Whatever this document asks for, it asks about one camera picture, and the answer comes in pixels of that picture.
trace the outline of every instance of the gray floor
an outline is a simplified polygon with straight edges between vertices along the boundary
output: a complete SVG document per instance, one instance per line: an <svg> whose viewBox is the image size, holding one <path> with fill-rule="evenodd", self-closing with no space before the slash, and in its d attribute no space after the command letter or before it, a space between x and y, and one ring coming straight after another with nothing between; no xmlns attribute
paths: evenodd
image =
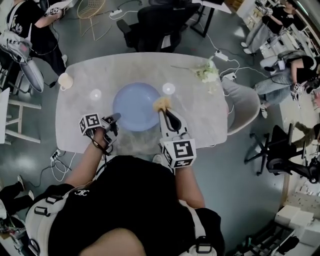
<svg viewBox="0 0 320 256"><path fill-rule="evenodd" d="M105 11L115 9L116 4L119 5L121 2L107 1ZM138 10L141 6L138 2L130 2L121 8L125 12ZM60 49L62 53L68 55L69 65L100 56L133 52L126 47L115 20L110 20L106 15L96 17L95 19L100 21L94 26L97 36L110 25L112 28L102 39L93 41L90 30L82 38L80 37L79 20L73 19L74 17L76 17L76 9L71 9L63 20L54 25L60 34ZM128 13L124 20L128 24L135 23L137 14ZM85 22L82 24L87 28L89 21ZM242 67L253 64L253 58L245 55L240 46L243 36L248 34L248 29L238 16L216 11L208 33L217 48L228 49L239 54L236 56L223 51L230 59L236 58ZM188 28L183 33L182 42L175 52L208 58L215 53L215 49L208 38L202 38ZM260 54L254 58L254 68L259 70L258 63L261 59ZM235 63L220 59L214 59L214 62L220 71L236 67ZM41 60L38 63L45 81L47 83L54 81L56 77L49 65ZM264 78L261 74L249 69L239 70L237 76L237 82L246 86L253 86ZM40 172L50 165L49 158L57 147L55 114L58 92L57 86L52 89L46 87L42 94L32 92L31 98L20 96L24 101L42 104L42 110L25 110L22 127L25 134L40 138L41 144L12 138L12 146L0 145L0 177L4 185L16 182L18 174L35 185L39 184ZM17 109L14 107L9 111L13 115L17 114ZM281 123L280 109L274 107L270 110L268 119L263 119L259 115L250 126L230 136L224 144L197 151L198 158L194 164L195 175L204 194L206 206L222 217L222 232L227 250L233 249L246 235L264 226L274 217L279 208L283 177L275 177L268 172L256 177L255 171L259 168L260 161L244 165L243 160L247 150L253 144L249 138L250 131L262 135L265 132L271 132L275 124ZM68 164L72 156L73 153L67 152L62 159ZM81 155L77 154L71 167L75 167L80 159ZM34 193L39 195L51 184L58 184L58 182L54 180L51 169L47 169L43 172L40 187L33 188L27 183L27 188L33 189Z"/></svg>

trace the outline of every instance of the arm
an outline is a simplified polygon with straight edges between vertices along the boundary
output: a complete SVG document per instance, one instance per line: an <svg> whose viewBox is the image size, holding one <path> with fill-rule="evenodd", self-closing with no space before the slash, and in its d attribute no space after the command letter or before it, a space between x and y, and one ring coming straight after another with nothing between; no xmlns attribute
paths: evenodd
<svg viewBox="0 0 320 256"><path fill-rule="evenodd" d="M304 67L302 58L296 59L291 63L291 77L293 84L297 83L297 69L303 69Z"/></svg>
<svg viewBox="0 0 320 256"><path fill-rule="evenodd" d="M269 17L271 18L271 20L273 20L273 21L274 21L275 23L277 23L278 25L281 25L281 26L284 25L280 20L278 20L278 19L275 18L274 16L270 15Z"/></svg>
<svg viewBox="0 0 320 256"><path fill-rule="evenodd" d="M105 147L106 142L103 136L104 130L98 128L94 134L93 139L102 147ZM102 151L91 142L86 148L81 162L72 171L71 175L65 180L64 183L70 184L76 188L91 182L95 177L102 154Z"/></svg>
<svg viewBox="0 0 320 256"><path fill-rule="evenodd" d="M192 208L204 208L205 200L191 166L175 169L175 186L178 199Z"/></svg>
<svg viewBox="0 0 320 256"><path fill-rule="evenodd" d="M37 28L44 28L46 26L49 26L54 21L60 19L61 15L62 15L62 11L60 10L56 14L48 15L48 16L42 16L34 25Z"/></svg>

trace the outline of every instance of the small white cup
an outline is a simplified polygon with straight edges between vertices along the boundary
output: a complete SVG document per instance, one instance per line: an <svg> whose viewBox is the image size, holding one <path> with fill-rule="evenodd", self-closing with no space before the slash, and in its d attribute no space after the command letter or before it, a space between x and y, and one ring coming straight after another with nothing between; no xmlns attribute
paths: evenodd
<svg viewBox="0 0 320 256"><path fill-rule="evenodd" d="M74 79L67 73L62 73L58 78L58 83L60 84L61 91L65 91L72 87Z"/></svg>

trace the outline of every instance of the gray chair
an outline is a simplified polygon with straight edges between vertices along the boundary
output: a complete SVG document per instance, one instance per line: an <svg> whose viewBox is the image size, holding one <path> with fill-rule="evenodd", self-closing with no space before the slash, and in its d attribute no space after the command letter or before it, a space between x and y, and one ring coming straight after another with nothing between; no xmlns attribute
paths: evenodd
<svg viewBox="0 0 320 256"><path fill-rule="evenodd" d="M222 80L222 87L228 93L226 101L229 104L228 136L239 132L250 124L259 114L260 99L255 90L237 84L227 78Z"/></svg>

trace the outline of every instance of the black t-shirt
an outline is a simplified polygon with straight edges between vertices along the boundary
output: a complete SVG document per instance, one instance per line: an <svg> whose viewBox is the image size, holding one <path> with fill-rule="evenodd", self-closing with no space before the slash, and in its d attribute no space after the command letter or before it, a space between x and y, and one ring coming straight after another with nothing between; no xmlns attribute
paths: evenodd
<svg viewBox="0 0 320 256"><path fill-rule="evenodd" d="M11 12L15 7L10 10L6 22L10 21ZM56 44L57 39L50 30L49 26L38 28L35 23L43 17L45 12L33 1L27 0L22 3L15 11L10 30L18 34L22 38L27 38L31 26L31 43L32 49L39 54L47 53L52 50Z"/></svg>
<svg viewBox="0 0 320 256"><path fill-rule="evenodd" d="M296 80L298 83L302 84L306 81L313 81L317 77L317 68L311 70L310 68L315 64L314 59L310 56L303 56L303 68L297 68L296 70Z"/></svg>
<svg viewBox="0 0 320 256"><path fill-rule="evenodd" d="M52 185L35 202L72 188ZM217 255L223 256L220 216L207 208L196 213ZM77 256L116 228L132 231L148 256L179 256L196 241L191 213L178 201L175 176L160 164L132 156L113 158L97 180L70 193L52 224L48 255Z"/></svg>
<svg viewBox="0 0 320 256"><path fill-rule="evenodd" d="M285 12L285 8L283 6L273 7L272 10L272 16L281 21L285 28L290 27L291 24L294 23L294 16ZM269 16L263 16L262 21L275 34L278 34L282 29L282 25L277 24Z"/></svg>
<svg viewBox="0 0 320 256"><path fill-rule="evenodd" d="M313 130L314 130L314 133L315 133L315 139L317 139L318 136L319 136L319 132L320 132L320 123L316 124L316 125L313 127Z"/></svg>

